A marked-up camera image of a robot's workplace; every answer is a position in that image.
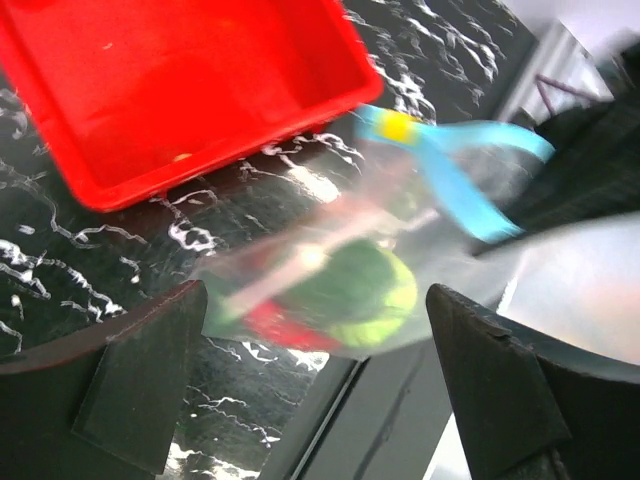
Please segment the pale green cabbage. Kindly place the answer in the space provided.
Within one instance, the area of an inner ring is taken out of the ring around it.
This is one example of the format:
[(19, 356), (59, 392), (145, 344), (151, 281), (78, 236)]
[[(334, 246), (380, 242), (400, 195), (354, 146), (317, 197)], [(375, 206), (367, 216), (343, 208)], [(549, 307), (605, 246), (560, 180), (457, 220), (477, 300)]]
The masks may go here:
[(355, 349), (382, 345), (403, 326), (417, 302), (409, 267), (391, 250), (353, 241), (332, 256), (329, 285), (337, 289), (336, 322), (327, 332)]

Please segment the clear blue zip bag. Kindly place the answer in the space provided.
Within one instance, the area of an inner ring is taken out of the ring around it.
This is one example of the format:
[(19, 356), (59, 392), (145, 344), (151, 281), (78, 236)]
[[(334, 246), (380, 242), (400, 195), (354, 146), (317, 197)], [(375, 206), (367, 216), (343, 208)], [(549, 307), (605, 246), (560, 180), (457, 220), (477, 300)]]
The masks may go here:
[(270, 344), (242, 323), (268, 300), (318, 303), (335, 323), (339, 298), (328, 267), (336, 251), (357, 240), (391, 250), (409, 267), (417, 302), (382, 345), (329, 353), (366, 358), (428, 338), (423, 307), (434, 284), (481, 304), (502, 295), (518, 255), (483, 258), (472, 250), (478, 241), (521, 232), (505, 207), (547, 163), (553, 146), (510, 123), (430, 125), (373, 105), (357, 111), (355, 142), (363, 165), (345, 192), (281, 233), (199, 262), (193, 275), (208, 294), (204, 336)]

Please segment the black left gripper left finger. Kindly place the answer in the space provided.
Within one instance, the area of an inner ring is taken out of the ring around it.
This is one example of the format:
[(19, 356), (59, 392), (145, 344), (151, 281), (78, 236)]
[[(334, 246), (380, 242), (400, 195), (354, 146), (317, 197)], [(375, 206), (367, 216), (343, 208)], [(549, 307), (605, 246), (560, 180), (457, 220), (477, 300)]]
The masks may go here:
[(207, 308), (188, 281), (121, 316), (1, 359), (4, 479), (164, 471)]

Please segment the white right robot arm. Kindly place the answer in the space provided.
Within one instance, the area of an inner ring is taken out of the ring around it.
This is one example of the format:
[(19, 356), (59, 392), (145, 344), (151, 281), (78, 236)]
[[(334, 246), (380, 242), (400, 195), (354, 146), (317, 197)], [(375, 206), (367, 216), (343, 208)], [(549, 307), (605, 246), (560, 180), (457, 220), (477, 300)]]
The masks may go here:
[(609, 101), (574, 107), (535, 131), (556, 148), (520, 195), (507, 205), (520, 233), (478, 241), (472, 255), (561, 226), (639, 210), (639, 35), (613, 56), (625, 88)]

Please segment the red chili pepper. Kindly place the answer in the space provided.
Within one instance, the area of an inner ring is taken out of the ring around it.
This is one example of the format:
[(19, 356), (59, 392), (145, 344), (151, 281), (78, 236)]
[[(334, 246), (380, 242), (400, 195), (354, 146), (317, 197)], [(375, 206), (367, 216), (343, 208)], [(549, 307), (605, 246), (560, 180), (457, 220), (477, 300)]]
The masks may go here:
[(301, 351), (336, 352), (348, 346), (329, 332), (333, 312), (318, 303), (268, 300), (242, 320), (249, 333), (267, 343)]

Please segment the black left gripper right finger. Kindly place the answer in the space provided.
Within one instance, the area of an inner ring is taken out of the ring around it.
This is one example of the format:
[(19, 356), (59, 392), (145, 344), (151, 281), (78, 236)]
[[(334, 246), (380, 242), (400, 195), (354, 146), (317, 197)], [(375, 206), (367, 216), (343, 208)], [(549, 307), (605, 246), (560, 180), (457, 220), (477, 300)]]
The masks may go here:
[(472, 478), (638, 478), (638, 366), (444, 285), (429, 288), (426, 309)]

